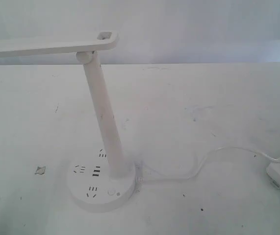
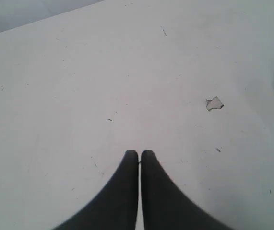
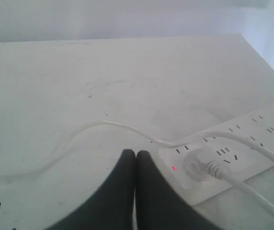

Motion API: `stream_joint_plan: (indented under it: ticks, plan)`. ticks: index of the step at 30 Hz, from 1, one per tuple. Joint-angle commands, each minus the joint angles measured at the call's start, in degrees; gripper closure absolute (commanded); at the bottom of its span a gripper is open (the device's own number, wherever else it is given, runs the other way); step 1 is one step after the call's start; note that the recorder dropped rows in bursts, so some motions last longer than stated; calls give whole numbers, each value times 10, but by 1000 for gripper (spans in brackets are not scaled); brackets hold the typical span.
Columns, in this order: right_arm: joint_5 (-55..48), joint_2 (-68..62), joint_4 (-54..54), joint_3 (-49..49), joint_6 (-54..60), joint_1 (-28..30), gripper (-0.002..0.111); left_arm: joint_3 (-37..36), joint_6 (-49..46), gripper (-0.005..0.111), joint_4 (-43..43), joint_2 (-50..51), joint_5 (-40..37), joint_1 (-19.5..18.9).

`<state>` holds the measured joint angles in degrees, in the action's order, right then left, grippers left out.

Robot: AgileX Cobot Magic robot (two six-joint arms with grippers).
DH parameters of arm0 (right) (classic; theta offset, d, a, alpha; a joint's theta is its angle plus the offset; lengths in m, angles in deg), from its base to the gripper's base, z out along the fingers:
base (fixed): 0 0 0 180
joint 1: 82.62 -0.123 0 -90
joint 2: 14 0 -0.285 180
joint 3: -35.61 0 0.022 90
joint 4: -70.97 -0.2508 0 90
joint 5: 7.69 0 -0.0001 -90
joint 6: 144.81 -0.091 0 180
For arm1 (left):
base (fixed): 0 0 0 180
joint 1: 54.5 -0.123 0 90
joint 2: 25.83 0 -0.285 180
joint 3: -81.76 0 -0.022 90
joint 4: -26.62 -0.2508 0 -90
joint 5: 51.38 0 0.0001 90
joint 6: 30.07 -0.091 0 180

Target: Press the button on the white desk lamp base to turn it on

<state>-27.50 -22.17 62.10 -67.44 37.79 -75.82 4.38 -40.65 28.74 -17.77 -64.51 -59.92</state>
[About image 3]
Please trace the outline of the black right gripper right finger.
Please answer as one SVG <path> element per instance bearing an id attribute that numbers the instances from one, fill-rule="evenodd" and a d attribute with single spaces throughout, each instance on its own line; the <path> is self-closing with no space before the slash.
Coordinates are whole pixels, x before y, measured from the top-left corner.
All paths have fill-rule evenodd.
<path id="1" fill-rule="evenodd" d="M 136 157 L 136 216 L 139 230 L 214 230 L 171 188 L 145 150 Z"/>

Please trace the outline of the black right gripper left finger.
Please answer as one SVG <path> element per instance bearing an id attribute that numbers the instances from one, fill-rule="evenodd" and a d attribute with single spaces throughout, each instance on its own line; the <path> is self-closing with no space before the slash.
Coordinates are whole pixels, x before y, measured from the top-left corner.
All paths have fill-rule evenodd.
<path id="1" fill-rule="evenodd" d="M 122 151 L 101 186 L 75 211 L 49 230 L 132 230 L 136 155 Z"/>

